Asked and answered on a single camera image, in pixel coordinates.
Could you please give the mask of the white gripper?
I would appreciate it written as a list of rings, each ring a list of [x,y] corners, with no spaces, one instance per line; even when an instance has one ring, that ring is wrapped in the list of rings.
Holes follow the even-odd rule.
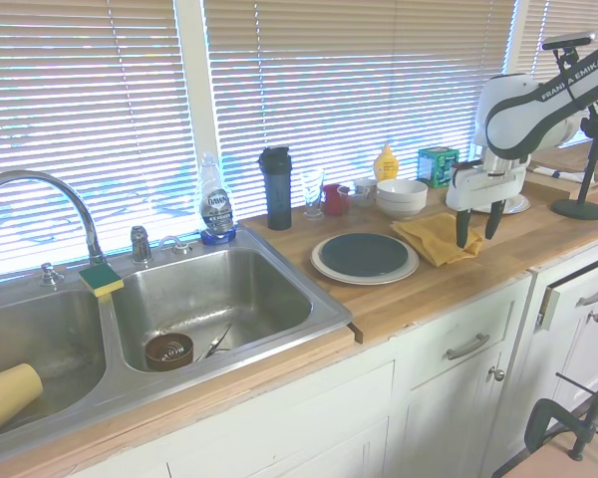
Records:
[[[527,162],[496,158],[458,162],[450,170],[446,205],[455,216],[456,245],[464,248],[469,235],[471,209],[490,207],[484,237],[493,238],[504,212],[504,201],[522,189]]]

